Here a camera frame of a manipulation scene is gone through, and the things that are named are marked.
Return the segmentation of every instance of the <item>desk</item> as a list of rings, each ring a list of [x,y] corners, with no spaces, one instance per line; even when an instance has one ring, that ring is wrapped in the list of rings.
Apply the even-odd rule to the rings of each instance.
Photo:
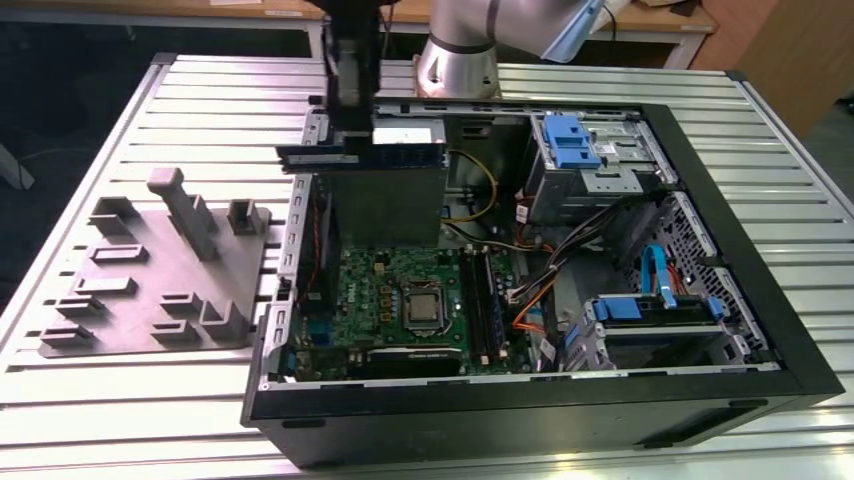
[[[359,478],[851,478],[854,209],[753,87],[719,72],[509,64],[499,81],[511,99],[671,107],[849,393],[687,449],[372,466]],[[291,180],[272,146],[300,141],[306,97],[322,85],[311,59],[164,55],[150,67],[0,317],[0,473],[17,469],[9,480],[310,476],[240,427],[250,349],[44,359],[28,332],[51,318],[44,301],[68,291],[74,277],[63,272],[83,261],[80,246],[100,238],[86,225],[98,198],[127,196],[138,209],[159,201],[146,187],[152,167],[180,167],[187,192],[210,206],[255,198],[278,221],[268,242],[282,242]],[[382,95],[412,95],[410,62],[384,63],[382,88]],[[271,245],[264,271],[279,256]],[[276,286],[276,275],[263,273],[259,294]]]
[[[430,0],[403,0],[395,7],[392,32],[427,34]],[[208,0],[5,0],[0,18],[8,21],[146,25],[210,28],[262,28],[304,30],[311,56],[319,59],[322,11],[300,0],[266,0],[247,5],[211,6]],[[706,35],[717,24],[698,8],[690,18],[630,4],[617,16],[617,41],[674,45],[665,68],[686,69]],[[611,39],[606,25],[591,36]]]

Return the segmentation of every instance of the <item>ram slot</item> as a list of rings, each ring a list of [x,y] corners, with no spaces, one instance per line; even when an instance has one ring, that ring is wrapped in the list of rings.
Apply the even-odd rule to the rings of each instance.
[[[478,295],[478,280],[475,275],[475,257],[460,249],[459,276],[462,281],[460,296],[466,312],[468,330],[468,352],[473,361],[479,364],[489,361],[483,322],[481,316],[481,301]]]
[[[498,361],[505,344],[501,299],[495,288],[487,253],[459,255],[463,281],[463,306],[468,321],[468,346],[475,362],[487,365]]]
[[[505,325],[502,318],[502,304],[498,296],[498,288],[495,287],[495,275],[493,274],[493,263],[490,262],[490,254],[481,253],[477,255],[475,262],[478,264],[477,271],[482,272],[482,282],[485,291],[485,309],[483,309],[483,325],[486,327],[487,353],[493,361],[501,359],[505,346]]]

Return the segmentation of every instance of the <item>blue cable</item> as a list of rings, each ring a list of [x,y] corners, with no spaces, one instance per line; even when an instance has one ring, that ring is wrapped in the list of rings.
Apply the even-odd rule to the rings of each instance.
[[[643,293],[653,293],[654,291],[650,261],[654,262],[655,283],[658,284],[658,290],[662,292],[665,308],[677,308],[677,299],[673,296],[670,275],[667,274],[667,255],[661,245],[647,245],[643,249],[643,257],[641,258],[641,291]]]

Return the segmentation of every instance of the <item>motherboard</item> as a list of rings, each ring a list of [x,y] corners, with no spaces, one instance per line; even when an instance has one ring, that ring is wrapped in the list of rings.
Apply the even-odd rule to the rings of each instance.
[[[517,283],[507,251],[348,249],[339,275],[335,315],[300,325],[312,379],[396,376],[396,362],[412,375],[420,355],[430,376],[530,370],[526,337],[505,324],[503,292]]]

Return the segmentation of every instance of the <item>slotted aluminum surface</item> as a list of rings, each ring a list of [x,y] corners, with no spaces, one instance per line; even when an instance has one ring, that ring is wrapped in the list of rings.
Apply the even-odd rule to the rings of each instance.
[[[144,183],[152,167],[180,166],[187,192],[200,193],[210,207],[255,198],[284,222],[291,182],[271,146],[299,141],[306,96],[322,93],[322,72],[311,60],[272,58],[180,56],[151,67],[0,322],[0,472],[8,478],[308,475],[238,423],[248,349],[46,360],[29,332],[44,326],[43,301],[68,290],[72,277],[63,273],[98,236],[84,220],[98,197],[124,195],[138,208],[156,206]],[[717,72],[522,65],[502,66],[501,82],[506,98],[673,108],[851,393],[689,449],[370,467],[368,476],[850,477],[854,227],[845,200],[759,108],[750,86]],[[408,62],[386,64],[382,94],[412,95]],[[268,269],[282,229],[270,234]],[[274,275],[263,273],[259,294],[274,289]]]

